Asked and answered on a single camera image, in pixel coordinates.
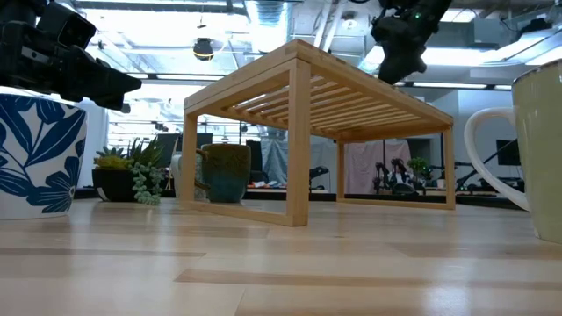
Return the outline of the pale pink hanging cloth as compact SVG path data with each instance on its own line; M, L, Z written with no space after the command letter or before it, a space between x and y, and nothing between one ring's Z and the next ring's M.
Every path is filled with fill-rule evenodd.
M375 140L366 143L350 143L345 147L346 194L372 194L373 179L376 175L376 163L384 162L392 168L391 160L400 158L404 163L411 159L406 140Z

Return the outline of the black background monitor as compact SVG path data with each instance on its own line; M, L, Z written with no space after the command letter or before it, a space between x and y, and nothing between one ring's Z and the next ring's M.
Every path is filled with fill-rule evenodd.
M520 155L517 140L497 140L497 160L499 165L520 166Z

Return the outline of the succulent plant in black pot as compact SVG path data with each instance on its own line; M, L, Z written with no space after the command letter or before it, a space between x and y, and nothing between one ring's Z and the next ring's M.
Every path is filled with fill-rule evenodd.
M93 187L107 202L161 202L163 171L157 166L163 144L136 138L127 149L103 147L97 151L92 170Z

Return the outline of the brown and teal glazed mug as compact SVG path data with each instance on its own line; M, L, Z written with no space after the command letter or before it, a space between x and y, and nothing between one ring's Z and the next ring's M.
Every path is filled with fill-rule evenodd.
M195 185L204 190L213 203L241 202L249 183L251 149L236 144L205 144L196 153L201 157L199 164L201 180L195 178Z

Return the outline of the tall pale green mug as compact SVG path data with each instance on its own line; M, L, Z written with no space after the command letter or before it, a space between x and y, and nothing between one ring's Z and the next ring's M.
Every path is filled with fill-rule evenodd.
M513 106L477 111L465 123L464 141L475 170L494 189L530 213L537 238L562 244L562 59L516 78ZM480 159L475 135L489 118L502 117L515 127L525 191L494 176Z

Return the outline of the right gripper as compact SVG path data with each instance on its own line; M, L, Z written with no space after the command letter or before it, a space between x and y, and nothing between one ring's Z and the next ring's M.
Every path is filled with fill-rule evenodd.
M395 84L413 73L424 73L424 16L379 16L372 20L371 36L382 47L384 59L378 78Z

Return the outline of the grey hanging cloth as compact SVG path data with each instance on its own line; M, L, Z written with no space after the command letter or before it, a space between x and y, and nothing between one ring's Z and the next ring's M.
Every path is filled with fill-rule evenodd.
M288 142L284 140L262 140L263 172L270 181L287 183Z

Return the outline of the small green background plant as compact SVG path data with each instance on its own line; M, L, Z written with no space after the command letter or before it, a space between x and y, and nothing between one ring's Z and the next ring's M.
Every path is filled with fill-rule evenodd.
M431 171L425 159L415 157L407 162L408 167L418 179L428 180L431 178Z

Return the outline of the white mug teal tile pattern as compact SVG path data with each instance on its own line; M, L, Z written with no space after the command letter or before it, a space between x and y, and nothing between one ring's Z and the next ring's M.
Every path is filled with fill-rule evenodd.
M202 183L203 182L203 172L202 172L202 162L203 156L201 154L196 154L196 167L195 167L195 179ZM176 198L180 199L182 194L182 155L174 154L171 158L170 163L171 175L174 179L174 187ZM194 199L197 201L206 201L207 194L206 191L195 186L194 188Z

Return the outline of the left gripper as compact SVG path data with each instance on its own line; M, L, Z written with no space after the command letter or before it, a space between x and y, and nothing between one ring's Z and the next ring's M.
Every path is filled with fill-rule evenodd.
M24 21L0 22L0 86L61 96L89 97L98 106L121 111L124 95L140 79L93 58L78 46L65 47Z

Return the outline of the black background robot arms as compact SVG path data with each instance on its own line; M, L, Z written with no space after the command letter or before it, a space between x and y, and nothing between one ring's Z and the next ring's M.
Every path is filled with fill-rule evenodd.
M376 175L372 180L372 184L377 194L380 194L382 191L390 191L393 195L417 195L416 189L409 182L409 175L402 159L391 159L391 170L383 162L377 162L375 167Z

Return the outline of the slatted wooden rack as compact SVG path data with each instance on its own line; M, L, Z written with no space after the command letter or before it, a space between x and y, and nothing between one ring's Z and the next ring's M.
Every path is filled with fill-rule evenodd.
M195 200L197 125L203 114L288 132L284 213ZM336 200L345 203L345 145L440 133L445 201L432 206L452 210L456 206L452 127L453 118L445 112L295 39L184 100L180 201L202 212L304 226L309 218L311 136L335 140Z

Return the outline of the blue floral white mug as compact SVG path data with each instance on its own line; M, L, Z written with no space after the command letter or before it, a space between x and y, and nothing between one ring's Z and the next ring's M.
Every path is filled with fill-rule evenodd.
M68 213L83 161L88 114L38 97L0 94L0 220Z

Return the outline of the black ceiling dome device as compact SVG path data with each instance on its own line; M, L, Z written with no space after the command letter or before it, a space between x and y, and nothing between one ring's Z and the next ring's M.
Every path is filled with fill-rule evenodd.
M214 56L212 40L209 38L197 38L192 47L192 53L199 61L210 61Z

